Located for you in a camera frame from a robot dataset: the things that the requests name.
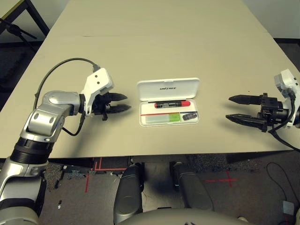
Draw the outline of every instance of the green item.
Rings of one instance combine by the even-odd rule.
[[[169,114],[170,122],[179,122],[180,121],[180,113],[171,113]]]

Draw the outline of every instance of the table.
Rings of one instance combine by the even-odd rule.
[[[30,0],[2,0],[0,6],[0,16],[3,20],[12,23],[24,10],[27,10],[42,33],[45,36],[49,33],[48,26]],[[0,22],[0,34],[5,28],[6,24]]]
[[[61,132],[52,158],[287,150],[270,134],[230,122],[226,114],[253,116],[259,106],[228,101],[238,94],[283,100],[273,76],[299,72],[241,0],[71,0],[28,66],[0,114],[0,157],[11,154],[32,110],[34,93],[58,62],[85,57],[105,67],[113,92],[128,96],[127,112],[87,118],[76,137]],[[50,90],[80,92],[91,66],[70,62],[47,80]],[[198,77],[200,121],[194,125],[141,127],[136,83]],[[73,132],[79,115],[68,117]],[[299,146],[299,130],[279,134]]]

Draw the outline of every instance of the white case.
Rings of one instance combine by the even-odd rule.
[[[179,79],[162,79],[148,80],[137,83],[140,103],[140,124],[147,126],[167,126],[193,124],[199,121],[199,114],[196,102],[192,99],[196,96],[200,80],[199,78],[179,78]],[[162,101],[186,100],[190,106],[174,108],[155,108],[155,102]],[[183,120],[185,114],[196,112],[197,117],[190,120]],[[176,122],[151,122],[146,121],[149,114],[161,113],[179,113],[180,121]]]

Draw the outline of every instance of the case lid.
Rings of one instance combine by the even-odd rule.
[[[137,83],[141,101],[166,101],[196,96],[199,78],[148,80]]]

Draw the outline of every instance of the open white case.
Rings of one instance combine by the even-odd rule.
[[[148,126],[167,126],[193,124],[199,121],[196,96],[200,80],[180,78],[148,80],[137,83],[140,100],[140,124]],[[189,106],[156,108],[155,103],[189,101]]]

